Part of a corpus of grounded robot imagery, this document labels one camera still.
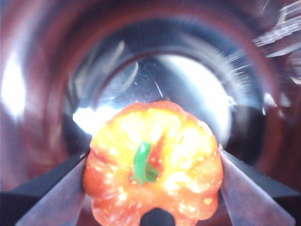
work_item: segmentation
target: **pepper skin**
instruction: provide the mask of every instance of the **pepper skin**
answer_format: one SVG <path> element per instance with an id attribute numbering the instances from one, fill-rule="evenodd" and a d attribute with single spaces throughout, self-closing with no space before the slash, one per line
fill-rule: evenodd
<path id="1" fill-rule="evenodd" d="M 148 164 L 159 175 L 139 184 L 133 162 L 151 146 Z M 170 212 L 177 226 L 194 226 L 217 209 L 222 163 L 209 127 L 169 101 L 136 103 L 104 124 L 90 144 L 83 186 L 103 226 L 138 226 L 153 208 Z"/>

